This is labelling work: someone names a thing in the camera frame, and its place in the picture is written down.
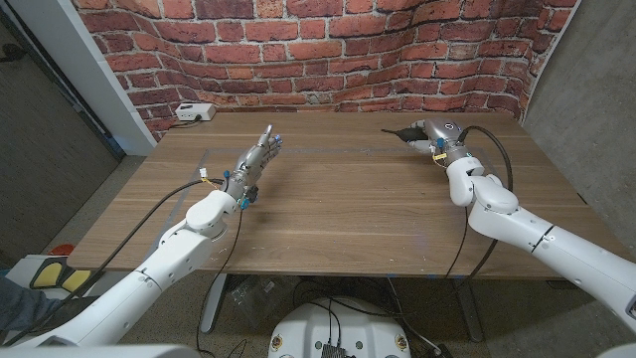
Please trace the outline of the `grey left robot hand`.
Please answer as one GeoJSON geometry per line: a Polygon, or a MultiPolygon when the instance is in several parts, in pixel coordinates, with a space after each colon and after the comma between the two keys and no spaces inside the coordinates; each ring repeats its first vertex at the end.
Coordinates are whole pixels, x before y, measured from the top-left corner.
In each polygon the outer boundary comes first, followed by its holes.
{"type": "Polygon", "coordinates": [[[258,142],[238,158],[223,187],[233,198],[245,196],[256,185],[267,163],[279,153],[282,140],[272,134],[272,129],[273,125],[268,125],[258,142]]]}

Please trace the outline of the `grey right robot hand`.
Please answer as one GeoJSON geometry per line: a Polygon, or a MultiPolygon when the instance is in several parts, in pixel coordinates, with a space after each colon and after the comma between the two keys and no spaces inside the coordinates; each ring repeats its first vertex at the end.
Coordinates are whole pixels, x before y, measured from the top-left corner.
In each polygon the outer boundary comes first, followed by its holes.
{"type": "Polygon", "coordinates": [[[462,132],[460,126],[450,119],[423,119],[412,123],[410,128],[418,129],[426,139],[412,139],[407,143],[434,160],[441,160],[444,167],[469,156],[467,148],[458,143],[462,132]]]}

